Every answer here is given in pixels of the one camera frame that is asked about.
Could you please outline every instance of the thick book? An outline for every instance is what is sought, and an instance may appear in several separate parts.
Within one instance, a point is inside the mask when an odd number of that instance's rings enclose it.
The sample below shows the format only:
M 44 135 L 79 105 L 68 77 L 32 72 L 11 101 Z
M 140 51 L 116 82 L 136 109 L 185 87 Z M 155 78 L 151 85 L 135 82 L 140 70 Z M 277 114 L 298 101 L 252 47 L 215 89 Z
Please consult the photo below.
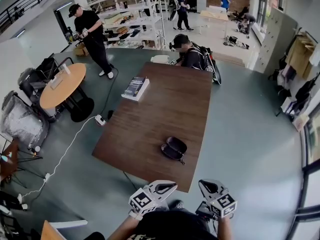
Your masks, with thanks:
M 140 97 L 146 90 L 147 86 L 149 85 L 150 81 L 146 77 L 134 77 L 126 90 L 124 91 L 121 96 L 123 98 L 133 100 L 133 101 L 139 101 Z

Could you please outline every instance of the round wooden table top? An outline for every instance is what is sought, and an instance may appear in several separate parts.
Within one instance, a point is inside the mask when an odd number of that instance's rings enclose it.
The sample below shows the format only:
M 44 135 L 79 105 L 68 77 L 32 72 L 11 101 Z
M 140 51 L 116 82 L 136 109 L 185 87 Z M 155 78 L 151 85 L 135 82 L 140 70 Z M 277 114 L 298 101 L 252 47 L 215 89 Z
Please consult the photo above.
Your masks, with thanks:
M 81 84 L 86 75 L 86 66 L 83 63 L 76 63 L 67 66 L 71 74 L 64 70 L 57 73 L 57 78 L 62 81 L 53 90 L 50 82 L 44 88 L 40 97 L 40 106 L 43 109 L 52 109 L 64 102 Z

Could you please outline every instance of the round table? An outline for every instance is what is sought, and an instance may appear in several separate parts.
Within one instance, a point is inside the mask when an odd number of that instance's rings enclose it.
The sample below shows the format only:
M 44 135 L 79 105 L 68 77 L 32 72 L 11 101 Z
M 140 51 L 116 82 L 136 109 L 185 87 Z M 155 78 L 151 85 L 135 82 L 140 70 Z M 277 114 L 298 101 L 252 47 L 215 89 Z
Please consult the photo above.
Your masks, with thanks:
M 62 79 L 62 81 L 55 89 L 51 88 L 50 82 L 46 85 L 40 97 L 40 106 L 46 110 L 63 104 L 70 111 L 72 121 L 81 122 L 91 114 L 95 106 L 93 99 L 87 97 L 80 87 L 81 82 L 86 76 L 86 66 L 83 63 L 75 63 L 67 67 L 71 74 L 67 74 L 65 70 L 62 70 L 55 75 L 55 77 Z M 76 101 L 72 97 L 75 90 L 82 96 L 82 99 L 79 101 Z

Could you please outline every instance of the white tile floor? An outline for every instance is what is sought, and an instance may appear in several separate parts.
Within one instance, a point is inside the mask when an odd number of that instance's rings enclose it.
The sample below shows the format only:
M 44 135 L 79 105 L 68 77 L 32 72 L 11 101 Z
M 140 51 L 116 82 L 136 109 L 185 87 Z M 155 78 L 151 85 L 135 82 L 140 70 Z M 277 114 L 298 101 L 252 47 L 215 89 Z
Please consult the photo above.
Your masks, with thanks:
M 163 13 L 163 18 L 166 19 L 166 13 Z M 188 35 L 189 39 L 198 45 L 209 47 L 213 52 L 233 56 L 242 59 L 245 67 L 248 69 L 253 69 L 255 62 L 258 58 L 260 52 L 260 43 L 251 31 L 250 38 L 247 39 L 243 33 L 236 32 L 237 23 L 235 21 L 229 20 L 227 22 L 226 34 L 228 36 L 235 36 L 238 41 L 244 42 L 250 46 L 249 50 L 242 49 L 240 47 L 225 46 L 223 44 L 225 37 L 225 22 L 217 19 L 210 19 L 201 17 L 199 13 L 188 13 L 188 21 L 191 28 L 194 29 L 193 32 L 189 31 L 177 31 L 173 29 L 173 26 L 177 28 L 178 17 L 172 21 L 164 20 L 164 32 L 166 41 L 172 42 L 174 37 L 183 33 Z M 158 21 L 156 24 L 157 29 L 161 29 L 161 22 Z

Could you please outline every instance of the black cap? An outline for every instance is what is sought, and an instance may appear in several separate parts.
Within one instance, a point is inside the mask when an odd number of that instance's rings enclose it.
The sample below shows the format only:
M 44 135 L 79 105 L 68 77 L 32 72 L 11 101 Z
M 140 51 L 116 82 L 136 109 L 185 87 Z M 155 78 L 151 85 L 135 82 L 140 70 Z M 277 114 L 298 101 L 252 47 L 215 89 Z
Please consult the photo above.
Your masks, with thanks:
M 70 6 L 69 8 L 69 18 L 71 18 L 72 16 L 75 16 L 76 11 L 78 10 L 78 8 L 80 7 L 79 4 L 73 4 Z
M 181 48 L 182 45 L 188 44 L 189 38 L 187 35 L 185 34 L 178 34 L 175 36 L 175 38 L 173 39 L 173 48 L 177 49 L 177 48 Z

